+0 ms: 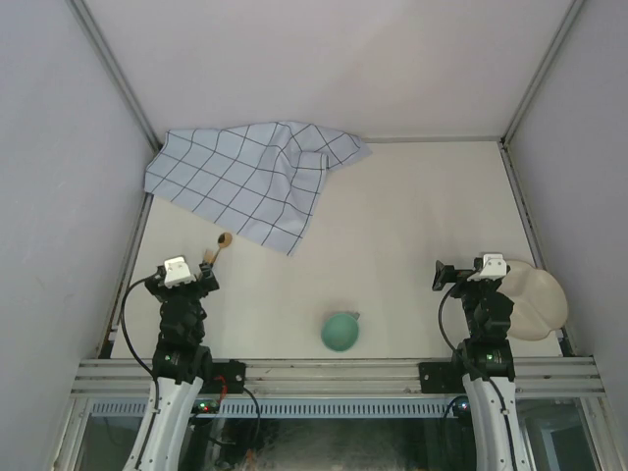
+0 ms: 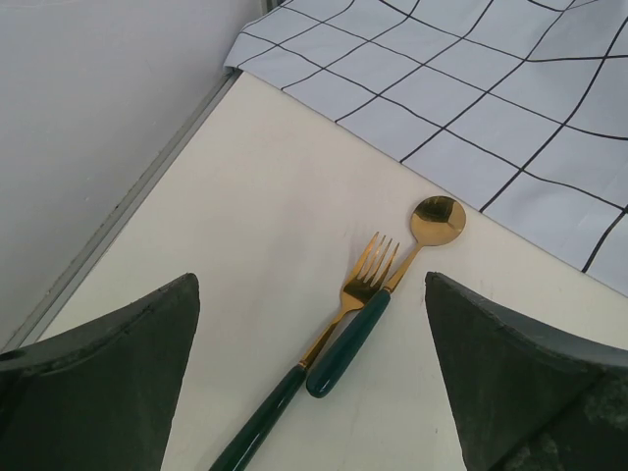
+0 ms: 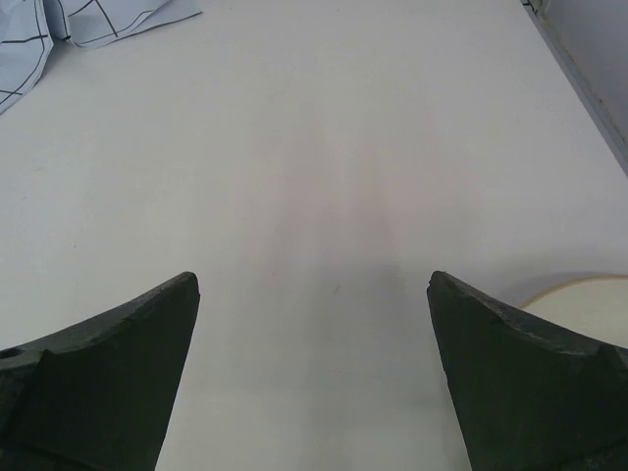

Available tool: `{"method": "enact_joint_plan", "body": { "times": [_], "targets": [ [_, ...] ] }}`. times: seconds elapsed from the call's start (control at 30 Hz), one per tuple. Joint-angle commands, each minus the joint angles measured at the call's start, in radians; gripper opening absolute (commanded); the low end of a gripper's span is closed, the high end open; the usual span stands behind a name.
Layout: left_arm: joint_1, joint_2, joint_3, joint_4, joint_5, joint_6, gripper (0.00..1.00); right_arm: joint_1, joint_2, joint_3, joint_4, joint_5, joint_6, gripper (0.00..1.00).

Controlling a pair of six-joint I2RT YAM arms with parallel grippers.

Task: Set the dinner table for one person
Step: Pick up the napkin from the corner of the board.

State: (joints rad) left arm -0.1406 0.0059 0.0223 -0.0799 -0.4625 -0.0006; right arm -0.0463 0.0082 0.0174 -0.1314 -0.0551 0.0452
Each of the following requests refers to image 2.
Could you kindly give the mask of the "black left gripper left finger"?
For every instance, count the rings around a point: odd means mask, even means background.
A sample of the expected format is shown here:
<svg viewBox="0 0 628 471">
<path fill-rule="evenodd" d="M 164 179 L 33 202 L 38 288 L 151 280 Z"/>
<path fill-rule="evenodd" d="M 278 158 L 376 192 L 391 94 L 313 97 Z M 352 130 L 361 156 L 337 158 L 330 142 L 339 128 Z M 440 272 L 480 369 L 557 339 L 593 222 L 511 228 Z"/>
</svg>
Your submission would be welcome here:
<svg viewBox="0 0 628 471">
<path fill-rule="evenodd" d="M 188 273 L 2 353 L 2 469 L 160 469 L 199 314 Z"/>
</svg>

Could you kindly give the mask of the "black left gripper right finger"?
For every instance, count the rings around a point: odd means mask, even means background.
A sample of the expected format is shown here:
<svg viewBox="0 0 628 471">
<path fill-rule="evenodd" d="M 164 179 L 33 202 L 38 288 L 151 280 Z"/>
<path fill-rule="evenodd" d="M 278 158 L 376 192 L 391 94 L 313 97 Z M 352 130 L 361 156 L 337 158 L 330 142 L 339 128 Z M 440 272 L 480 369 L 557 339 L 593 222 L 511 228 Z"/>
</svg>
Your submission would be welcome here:
<svg viewBox="0 0 628 471">
<path fill-rule="evenodd" d="M 627 352 L 435 272 L 432 338 L 468 470 L 624 470 Z"/>
</svg>

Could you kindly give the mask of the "gold fork green handle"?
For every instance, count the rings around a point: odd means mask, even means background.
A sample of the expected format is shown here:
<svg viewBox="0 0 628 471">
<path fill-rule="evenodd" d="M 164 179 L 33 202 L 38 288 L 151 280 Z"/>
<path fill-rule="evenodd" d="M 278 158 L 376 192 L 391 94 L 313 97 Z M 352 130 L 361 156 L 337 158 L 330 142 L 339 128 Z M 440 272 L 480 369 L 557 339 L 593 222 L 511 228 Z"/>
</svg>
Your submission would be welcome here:
<svg viewBox="0 0 628 471">
<path fill-rule="evenodd" d="M 340 290 L 340 310 L 284 375 L 211 465 L 211 471 L 243 470 L 264 443 L 296 393 L 340 321 L 363 308 L 382 286 L 398 248 L 385 235 L 374 234 Z"/>
</svg>

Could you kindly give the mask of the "gold spoon green handle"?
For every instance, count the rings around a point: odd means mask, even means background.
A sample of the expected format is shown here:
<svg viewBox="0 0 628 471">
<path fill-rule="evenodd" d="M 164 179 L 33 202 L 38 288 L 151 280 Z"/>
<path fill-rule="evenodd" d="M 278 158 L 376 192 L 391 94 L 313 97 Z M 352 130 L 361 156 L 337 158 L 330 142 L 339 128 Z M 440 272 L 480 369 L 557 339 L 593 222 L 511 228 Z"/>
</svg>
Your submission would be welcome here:
<svg viewBox="0 0 628 471">
<path fill-rule="evenodd" d="M 415 207 L 410 218 L 415 246 L 311 370 L 306 381 L 306 389 L 310 395 L 322 398 L 338 383 L 385 312 L 393 292 L 419 251 L 425 247 L 443 246 L 454 241 L 463 232 L 465 225 L 466 213 L 463 206 L 450 196 L 431 196 Z"/>
</svg>

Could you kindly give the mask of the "white black-grid tablecloth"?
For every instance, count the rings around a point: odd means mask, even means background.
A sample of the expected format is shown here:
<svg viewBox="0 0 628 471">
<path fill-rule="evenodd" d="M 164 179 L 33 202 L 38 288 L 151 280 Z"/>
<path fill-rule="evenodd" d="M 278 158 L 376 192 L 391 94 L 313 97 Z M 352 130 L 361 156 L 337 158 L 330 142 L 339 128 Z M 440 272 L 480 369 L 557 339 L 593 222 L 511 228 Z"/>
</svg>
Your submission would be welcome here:
<svg viewBox="0 0 628 471">
<path fill-rule="evenodd" d="M 625 2 L 286 1 L 225 65 L 626 291 Z"/>
</svg>

